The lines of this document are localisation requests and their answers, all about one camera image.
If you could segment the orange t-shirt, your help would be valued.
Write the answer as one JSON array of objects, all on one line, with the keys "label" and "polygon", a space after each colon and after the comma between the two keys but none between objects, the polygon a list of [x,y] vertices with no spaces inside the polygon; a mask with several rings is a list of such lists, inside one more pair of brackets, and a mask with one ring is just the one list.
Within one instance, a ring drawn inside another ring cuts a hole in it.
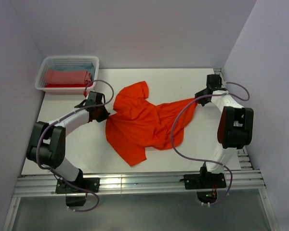
[{"label": "orange t-shirt", "polygon": [[106,140],[131,167],[146,160],[147,147],[167,150],[179,146],[197,106],[192,98],[154,105],[148,96],[145,81],[123,88],[113,105],[115,114],[106,121]]}]

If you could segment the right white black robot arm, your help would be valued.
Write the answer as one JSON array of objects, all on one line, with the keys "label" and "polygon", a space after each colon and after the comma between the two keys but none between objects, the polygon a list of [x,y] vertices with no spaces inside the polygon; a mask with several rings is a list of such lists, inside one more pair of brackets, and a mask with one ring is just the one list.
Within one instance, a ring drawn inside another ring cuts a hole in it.
[{"label": "right white black robot arm", "polygon": [[202,106],[213,103],[221,112],[217,129],[217,146],[212,160],[205,161],[198,177],[201,187],[226,187],[224,167],[237,150],[249,145],[252,140],[254,111],[243,107],[230,93],[217,74],[207,75],[206,88],[195,94]]}]

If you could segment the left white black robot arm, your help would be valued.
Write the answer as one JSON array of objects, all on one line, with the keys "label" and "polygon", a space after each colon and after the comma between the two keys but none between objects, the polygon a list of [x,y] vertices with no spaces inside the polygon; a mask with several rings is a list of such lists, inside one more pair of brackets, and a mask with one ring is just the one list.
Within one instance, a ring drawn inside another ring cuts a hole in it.
[{"label": "left white black robot arm", "polygon": [[66,181],[71,191],[81,191],[84,187],[83,172],[66,158],[66,137],[94,120],[105,121],[110,115],[105,108],[107,103],[104,94],[90,91],[69,114],[54,121],[35,123],[26,158]]}]

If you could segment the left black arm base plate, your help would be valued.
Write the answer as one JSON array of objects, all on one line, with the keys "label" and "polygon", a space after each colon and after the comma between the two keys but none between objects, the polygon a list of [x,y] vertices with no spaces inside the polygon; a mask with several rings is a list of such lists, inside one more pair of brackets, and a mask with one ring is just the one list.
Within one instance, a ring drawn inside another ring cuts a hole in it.
[{"label": "left black arm base plate", "polygon": [[99,191],[100,178],[83,178],[80,182],[69,182],[59,179],[57,181],[56,194],[88,193]]}]

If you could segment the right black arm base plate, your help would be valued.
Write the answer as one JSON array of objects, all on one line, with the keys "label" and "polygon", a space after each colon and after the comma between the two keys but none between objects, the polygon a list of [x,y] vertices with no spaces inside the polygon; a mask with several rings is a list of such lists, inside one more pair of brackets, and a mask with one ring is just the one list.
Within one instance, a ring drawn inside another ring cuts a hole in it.
[{"label": "right black arm base plate", "polygon": [[205,176],[199,174],[185,174],[181,181],[184,182],[186,190],[226,188],[226,180],[223,173],[211,174]]}]

